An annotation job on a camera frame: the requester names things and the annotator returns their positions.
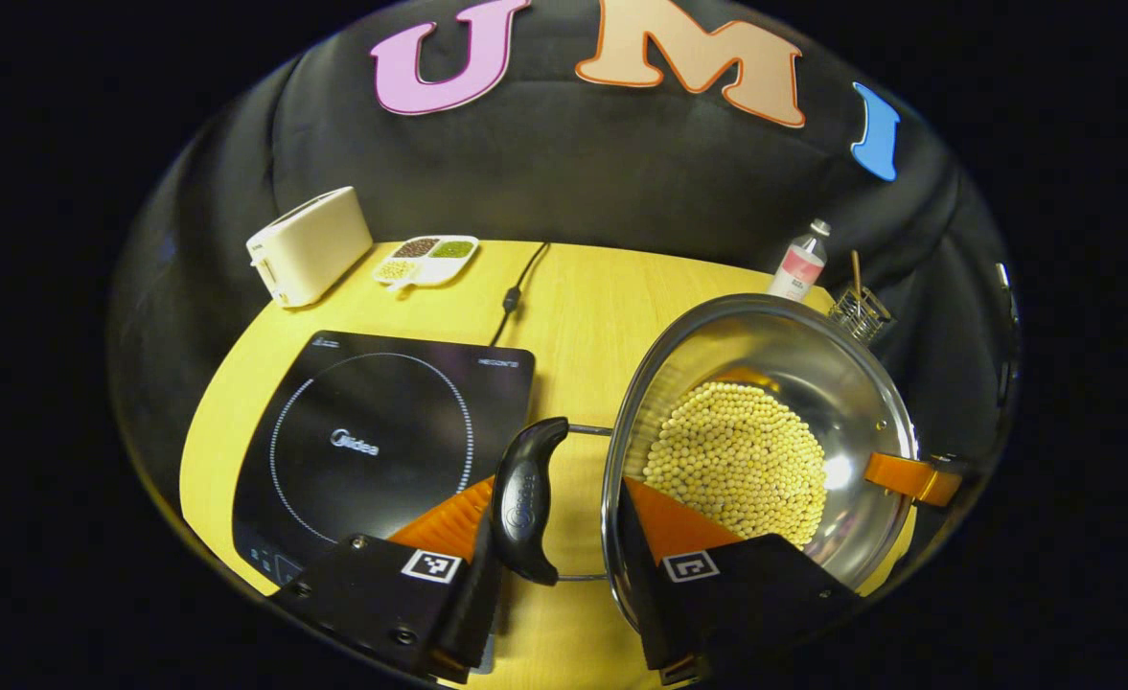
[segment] yellow wooden table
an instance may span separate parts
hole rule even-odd
[[[538,249],[532,241],[482,241],[449,284],[389,293],[371,272],[397,245],[377,245],[317,304],[265,307],[214,373],[193,418],[182,459],[184,520],[263,594],[276,586],[235,551],[232,498],[265,404],[309,337],[340,330],[486,345],[503,316],[503,294]],[[691,258],[550,245],[529,271],[499,345],[536,356],[530,421],[567,416],[573,424],[614,426],[633,372],[673,319],[723,294],[764,292],[772,277]],[[831,297],[814,288],[805,303],[826,313]],[[606,437],[572,435],[552,458],[543,546],[563,575],[603,569],[599,506],[607,444]],[[913,524],[910,515],[896,554],[858,592],[882,584]],[[467,687],[660,687],[606,581],[543,586],[508,580],[494,673],[472,674]]]

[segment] screw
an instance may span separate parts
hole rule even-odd
[[[414,631],[406,628],[391,629],[391,631],[389,631],[389,637],[393,637],[393,640],[398,645],[414,645],[414,643],[418,639],[418,636],[415,635]]]

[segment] plastic bottle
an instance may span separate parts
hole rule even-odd
[[[831,227],[814,219],[810,222],[809,232],[794,237],[790,248],[786,249],[786,255],[781,259],[773,283],[768,284],[768,294],[801,302],[827,264],[823,240],[830,235]]]

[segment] white toaster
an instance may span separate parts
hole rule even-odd
[[[306,201],[262,228],[247,241],[274,302],[310,304],[372,247],[353,187],[336,188]]]

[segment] power cord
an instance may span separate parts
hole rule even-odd
[[[496,331],[494,331],[494,337],[491,339],[491,344],[488,345],[491,348],[494,348],[494,344],[496,344],[500,339],[500,334],[503,333],[503,326],[508,322],[508,318],[511,317],[512,311],[517,310],[517,304],[520,302],[520,281],[526,280],[529,266],[534,265],[534,260],[537,260],[538,255],[543,253],[543,249],[549,247],[549,245],[550,241],[543,241],[543,246],[534,253],[532,257],[529,258],[529,262],[526,263],[525,269],[520,272],[520,277],[517,278],[517,284],[508,289],[508,292],[503,293],[503,318],[500,319],[500,327]]]

